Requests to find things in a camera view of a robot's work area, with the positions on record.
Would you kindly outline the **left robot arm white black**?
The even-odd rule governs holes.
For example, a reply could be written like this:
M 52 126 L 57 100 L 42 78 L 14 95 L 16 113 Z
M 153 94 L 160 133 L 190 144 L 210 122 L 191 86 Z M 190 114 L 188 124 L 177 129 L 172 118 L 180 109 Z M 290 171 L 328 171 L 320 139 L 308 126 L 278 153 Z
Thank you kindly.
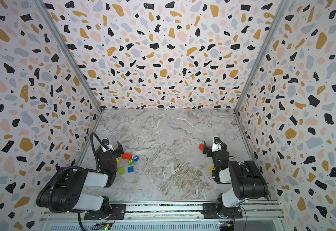
M 85 213 L 85 219 L 115 219 L 117 213 L 107 196 L 83 192 L 86 187 L 109 188 L 114 183 L 117 159 L 124 153 L 120 142 L 108 139 L 95 150 L 97 169 L 77 166 L 61 167 L 39 193 L 36 204 L 52 213 Z

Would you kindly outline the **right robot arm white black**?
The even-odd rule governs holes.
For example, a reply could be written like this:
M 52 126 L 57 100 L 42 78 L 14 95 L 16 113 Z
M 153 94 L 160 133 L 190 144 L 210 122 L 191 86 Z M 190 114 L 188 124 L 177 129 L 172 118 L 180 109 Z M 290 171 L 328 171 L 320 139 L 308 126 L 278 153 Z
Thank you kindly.
M 203 143 L 199 149 L 213 161 L 213 180 L 217 184 L 231 185 L 231 189 L 221 193 L 215 203 L 203 204 L 205 219 L 242 218 L 241 204 L 267 197 L 267 183 L 254 161 L 232 161 L 227 145 L 220 137 L 214 137 L 211 146 Z

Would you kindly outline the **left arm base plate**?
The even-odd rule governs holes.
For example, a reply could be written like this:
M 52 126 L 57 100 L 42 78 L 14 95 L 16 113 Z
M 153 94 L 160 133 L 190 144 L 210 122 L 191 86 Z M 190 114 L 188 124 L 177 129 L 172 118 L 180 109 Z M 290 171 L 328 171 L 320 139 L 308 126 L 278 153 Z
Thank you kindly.
M 126 212 L 126 204 L 107 205 L 99 211 L 89 211 L 84 215 L 84 220 L 113 221 L 123 220 Z

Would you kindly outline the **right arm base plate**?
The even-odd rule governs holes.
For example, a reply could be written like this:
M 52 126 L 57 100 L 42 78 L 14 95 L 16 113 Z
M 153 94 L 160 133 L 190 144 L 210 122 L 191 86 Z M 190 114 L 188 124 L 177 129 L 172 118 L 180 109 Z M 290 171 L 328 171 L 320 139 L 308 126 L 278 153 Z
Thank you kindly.
M 204 215 L 204 219 L 238 219 L 243 217 L 240 208 L 226 208 L 216 203 L 204 203 L 201 213 Z

